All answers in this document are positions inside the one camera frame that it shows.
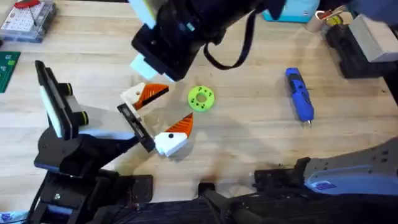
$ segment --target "wooden surface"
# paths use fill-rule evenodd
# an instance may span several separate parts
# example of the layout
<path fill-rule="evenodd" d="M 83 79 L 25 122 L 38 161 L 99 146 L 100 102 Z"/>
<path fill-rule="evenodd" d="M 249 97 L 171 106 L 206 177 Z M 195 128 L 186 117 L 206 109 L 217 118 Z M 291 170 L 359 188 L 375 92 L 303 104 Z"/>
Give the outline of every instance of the wooden surface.
<path fill-rule="evenodd" d="M 0 2 L 0 14 L 10 0 Z M 6 43 L 21 51 L 7 92 L 0 95 L 0 211 L 25 210 L 45 172 L 33 166 L 37 140 L 47 127 L 34 60 L 43 60 L 60 82 L 72 83 L 84 105 L 115 110 L 119 94 L 142 80 L 129 68 L 130 42 L 141 23 L 128 4 L 57 1 L 59 14 L 42 44 Z M 232 26 L 211 51 L 232 64 L 245 21 Z M 200 52 L 183 81 L 170 86 L 163 108 L 146 121 L 173 123 L 191 112 L 187 94 L 206 85 L 214 107 L 194 113 L 188 145 L 168 159 L 135 147 L 108 166 L 122 174 L 152 174 L 154 201 L 189 200 L 201 180 L 227 196 L 250 189 L 256 169 L 292 166 L 298 158 L 329 157 L 377 145 L 398 133 L 398 107 L 383 79 L 345 80 L 320 35 L 301 24 L 257 18 L 253 48 L 240 68 L 222 72 Z M 303 128 L 292 109 L 284 70 L 298 67 L 310 89 L 316 118 Z"/>

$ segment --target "clear plastic container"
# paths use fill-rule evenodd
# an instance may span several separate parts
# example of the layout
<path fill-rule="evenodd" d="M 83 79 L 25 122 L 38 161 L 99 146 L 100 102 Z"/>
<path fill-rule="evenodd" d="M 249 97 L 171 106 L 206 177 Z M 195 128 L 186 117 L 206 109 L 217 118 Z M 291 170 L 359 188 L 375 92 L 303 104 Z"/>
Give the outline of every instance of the clear plastic container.
<path fill-rule="evenodd" d="M 56 13 L 57 8 L 52 0 L 41 0 L 39 5 L 30 9 L 12 6 L 1 24 L 0 37 L 8 41 L 41 43 Z"/>

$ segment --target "green 3d printed gear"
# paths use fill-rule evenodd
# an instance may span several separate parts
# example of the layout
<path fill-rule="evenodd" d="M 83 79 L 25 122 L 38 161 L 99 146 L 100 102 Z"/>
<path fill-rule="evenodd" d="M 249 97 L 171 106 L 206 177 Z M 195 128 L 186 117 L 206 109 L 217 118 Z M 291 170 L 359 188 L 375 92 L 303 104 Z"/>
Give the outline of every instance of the green 3d printed gear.
<path fill-rule="evenodd" d="M 198 96 L 206 98 L 204 102 L 199 102 Z M 188 95 L 188 104 L 192 109 L 199 112 L 204 112 L 210 109 L 214 104 L 214 93 L 211 89 L 205 86 L 196 86 L 193 88 Z"/>

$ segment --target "green circuit board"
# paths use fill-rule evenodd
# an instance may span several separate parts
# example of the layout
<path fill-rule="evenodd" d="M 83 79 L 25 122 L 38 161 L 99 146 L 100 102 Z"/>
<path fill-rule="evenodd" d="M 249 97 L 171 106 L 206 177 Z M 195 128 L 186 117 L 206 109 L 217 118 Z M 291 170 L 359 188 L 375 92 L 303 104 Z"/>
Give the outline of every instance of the green circuit board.
<path fill-rule="evenodd" d="M 0 93 L 6 91 L 20 54 L 20 52 L 0 52 Z"/>

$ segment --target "small hole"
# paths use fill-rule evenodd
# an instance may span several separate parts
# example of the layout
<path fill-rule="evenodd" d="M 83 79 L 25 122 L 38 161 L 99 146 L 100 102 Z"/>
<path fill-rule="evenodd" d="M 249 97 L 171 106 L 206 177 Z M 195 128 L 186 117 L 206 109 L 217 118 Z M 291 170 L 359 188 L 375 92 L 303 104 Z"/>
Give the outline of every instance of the small hole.
<path fill-rule="evenodd" d="M 199 103 L 203 103 L 207 100 L 206 95 L 204 95 L 203 93 L 199 93 L 197 95 L 197 100 L 199 101 Z"/>

